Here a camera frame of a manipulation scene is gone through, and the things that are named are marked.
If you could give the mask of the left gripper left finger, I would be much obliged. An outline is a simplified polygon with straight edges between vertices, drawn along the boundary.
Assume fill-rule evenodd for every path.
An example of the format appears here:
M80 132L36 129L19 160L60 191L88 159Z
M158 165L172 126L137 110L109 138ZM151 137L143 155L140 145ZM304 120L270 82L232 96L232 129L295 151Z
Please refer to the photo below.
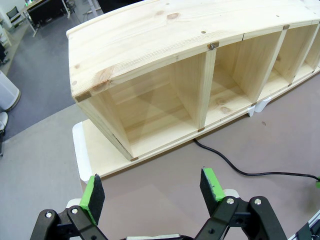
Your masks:
M34 225L31 240L106 240L98 223L105 201L105 192L98 174L92 175L78 204L57 213L42 210Z

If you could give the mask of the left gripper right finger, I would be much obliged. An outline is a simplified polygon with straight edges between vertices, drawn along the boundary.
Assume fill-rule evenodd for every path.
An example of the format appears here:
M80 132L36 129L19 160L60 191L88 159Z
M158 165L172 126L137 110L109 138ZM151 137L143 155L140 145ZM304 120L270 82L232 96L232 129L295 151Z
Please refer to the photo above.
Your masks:
M241 228L249 240L285 240L286 234L264 196L249 201L227 195L213 169L202 168L199 184L209 219L196 240L223 240L230 228Z

